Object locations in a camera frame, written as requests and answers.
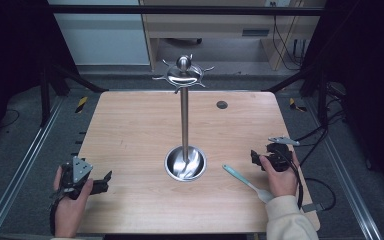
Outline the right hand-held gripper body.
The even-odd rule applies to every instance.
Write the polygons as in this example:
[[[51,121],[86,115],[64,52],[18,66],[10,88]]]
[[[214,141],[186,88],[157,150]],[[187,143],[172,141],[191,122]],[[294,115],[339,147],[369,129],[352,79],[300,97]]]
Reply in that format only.
[[[266,146],[269,156],[267,159],[277,172],[286,171],[292,163],[292,152],[288,146],[299,146],[300,142],[288,137],[269,137],[270,143]]]

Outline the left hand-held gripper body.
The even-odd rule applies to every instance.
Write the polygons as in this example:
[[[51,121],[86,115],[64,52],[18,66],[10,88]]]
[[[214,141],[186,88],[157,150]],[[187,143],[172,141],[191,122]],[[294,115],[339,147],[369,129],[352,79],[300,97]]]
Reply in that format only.
[[[93,166],[83,158],[74,156],[70,162],[63,164],[61,168],[60,192],[71,199],[77,199]]]

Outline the light blue toothbrush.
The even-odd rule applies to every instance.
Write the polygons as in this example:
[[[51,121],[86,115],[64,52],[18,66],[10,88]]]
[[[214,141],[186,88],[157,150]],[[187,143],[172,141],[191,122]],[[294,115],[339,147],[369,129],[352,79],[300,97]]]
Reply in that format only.
[[[263,203],[268,203],[270,202],[274,196],[267,190],[265,189],[259,189],[257,188],[256,186],[254,186],[248,179],[246,179],[244,176],[242,176],[239,172],[237,172],[236,170],[234,170],[232,167],[230,167],[229,165],[227,164],[223,164],[222,165],[222,168],[228,172],[230,175],[232,175],[233,177],[235,177],[236,179],[238,179],[239,181],[241,181],[242,183],[244,183],[246,186],[250,187],[251,189],[253,189],[258,198],[263,202]]]

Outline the steel utensil rack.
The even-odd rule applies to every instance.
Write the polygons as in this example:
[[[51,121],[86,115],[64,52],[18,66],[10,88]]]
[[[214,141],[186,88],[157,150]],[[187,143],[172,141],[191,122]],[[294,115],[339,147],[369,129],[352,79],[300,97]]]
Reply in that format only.
[[[165,170],[173,179],[190,182],[198,179],[206,169],[207,158],[204,152],[189,144],[189,88],[204,87],[204,73],[213,67],[203,69],[192,62],[193,55],[181,55],[174,63],[167,66],[164,75],[154,80],[164,80],[175,87],[175,94],[180,94],[181,145],[171,149],[165,157]]]

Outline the person's right hand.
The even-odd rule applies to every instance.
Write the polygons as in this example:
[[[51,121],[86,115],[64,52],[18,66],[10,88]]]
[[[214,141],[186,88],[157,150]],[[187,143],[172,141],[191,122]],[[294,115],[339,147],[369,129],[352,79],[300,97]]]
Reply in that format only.
[[[274,197],[296,195],[298,178],[291,167],[283,172],[278,172],[263,155],[260,156],[260,163],[268,176],[269,189]]]

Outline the person's left hand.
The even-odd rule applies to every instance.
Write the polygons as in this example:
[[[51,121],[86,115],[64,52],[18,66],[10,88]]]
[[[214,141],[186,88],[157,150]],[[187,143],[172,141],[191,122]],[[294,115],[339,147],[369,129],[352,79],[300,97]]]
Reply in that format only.
[[[73,200],[69,197],[62,198],[56,210],[56,219],[69,221],[81,219],[92,188],[93,179],[89,178],[82,187],[80,195],[76,200]]]

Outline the yellow black tape strip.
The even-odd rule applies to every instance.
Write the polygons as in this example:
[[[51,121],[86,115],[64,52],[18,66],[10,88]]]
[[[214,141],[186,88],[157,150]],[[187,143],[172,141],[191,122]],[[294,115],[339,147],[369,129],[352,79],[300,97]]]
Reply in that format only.
[[[75,109],[75,113],[81,113],[82,112],[82,110],[83,110],[87,100],[88,100],[87,96],[83,96],[83,97],[80,98],[80,100],[78,102],[78,105],[77,105],[77,107]]]

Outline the black curtain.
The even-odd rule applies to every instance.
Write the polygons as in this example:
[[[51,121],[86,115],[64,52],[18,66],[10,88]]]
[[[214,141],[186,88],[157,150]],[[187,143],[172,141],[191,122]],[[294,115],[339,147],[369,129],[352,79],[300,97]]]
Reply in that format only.
[[[48,0],[0,0],[0,122],[11,97],[52,65],[77,71]]]
[[[384,0],[326,0],[325,10],[304,64],[345,87],[352,126],[384,175]]]

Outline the light wooden desk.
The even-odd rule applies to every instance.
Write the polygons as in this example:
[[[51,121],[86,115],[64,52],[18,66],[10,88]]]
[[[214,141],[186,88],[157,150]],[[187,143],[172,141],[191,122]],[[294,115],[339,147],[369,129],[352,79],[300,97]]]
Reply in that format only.
[[[235,7],[319,7],[327,0],[139,0],[140,5],[235,6]],[[310,40],[317,16],[250,15],[143,15],[151,40],[151,56],[156,58],[159,39],[177,38],[257,38],[268,62],[277,70],[287,59],[286,46],[295,39]]]

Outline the white cabinet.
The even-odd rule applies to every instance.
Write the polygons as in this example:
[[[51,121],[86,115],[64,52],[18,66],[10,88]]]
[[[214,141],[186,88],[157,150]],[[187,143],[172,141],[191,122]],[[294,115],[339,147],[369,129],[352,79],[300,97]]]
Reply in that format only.
[[[148,65],[140,14],[68,14],[55,18],[78,66]]]

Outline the right yellow-handled clamp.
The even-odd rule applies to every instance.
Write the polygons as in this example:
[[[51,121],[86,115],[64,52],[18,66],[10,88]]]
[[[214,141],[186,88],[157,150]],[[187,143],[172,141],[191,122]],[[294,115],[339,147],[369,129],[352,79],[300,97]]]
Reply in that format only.
[[[300,111],[300,112],[307,112],[307,108],[306,107],[302,107],[302,106],[298,106],[293,98],[289,99],[289,106],[293,110],[297,110],[297,111]]]

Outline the aluminium floor rail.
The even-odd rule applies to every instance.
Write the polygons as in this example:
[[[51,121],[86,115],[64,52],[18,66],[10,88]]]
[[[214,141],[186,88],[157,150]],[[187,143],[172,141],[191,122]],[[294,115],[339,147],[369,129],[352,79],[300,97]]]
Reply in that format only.
[[[347,132],[345,114],[336,103],[327,113],[320,143],[304,163],[313,200],[325,207],[318,212],[319,234],[323,239],[333,240],[383,240],[362,190],[352,171],[346,168],[347,163],[357,162],[357,156]]]
[[[63,97],[56,97],[55,103],[51,108],[50,117],[45,124],[39,128],[21,163],[15,171],[11,181],[7,185],[2,197],[0,198],[0,227],[5,220],[15,198],[17,197],[31,167],[33,166],[37,155],[39,154],[49,132],[51,131],[55,119],[57,118],[61,105],[64,102]]]

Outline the black metal frame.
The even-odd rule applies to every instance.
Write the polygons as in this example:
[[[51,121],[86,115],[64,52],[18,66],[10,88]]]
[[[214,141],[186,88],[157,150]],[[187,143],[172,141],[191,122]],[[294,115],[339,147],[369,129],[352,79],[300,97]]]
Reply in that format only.
[[[54,14],[103,14],[103,15],[140,15],[140,26],[144,32],[144,39],[149,38],[149,34],[145,33],[145,26],[143,23],[142,15],[250,15],[250,16],[322,16],[327,13],[324,8],[319,7],[235,7],[235,6],[179,6],[179,5],[49,5],[48,3],[42,5],[35,5],[28,7],[31,12],[44,12],[52,15]],[[149,65],[153,68],[155,63],[155,57],[151,56],[151,40],[146,41],[147,57]],[[52,59],[51,52],[41,53],[43,60],[43,74],[46,69],[54,70],[60,74],[73,79],[80,85],[86,87],[93,92],[105,92],[108,89],[98,87],[87,80],[80,77],[79,73],[68,71],[62,68],[59,64],[56,64],[55,59]],[[50,122],[51,110],[49,93],[46,92],[48,86],[41,82],[41,99],[42,99],[42,123],[44,126],[46,122]]]

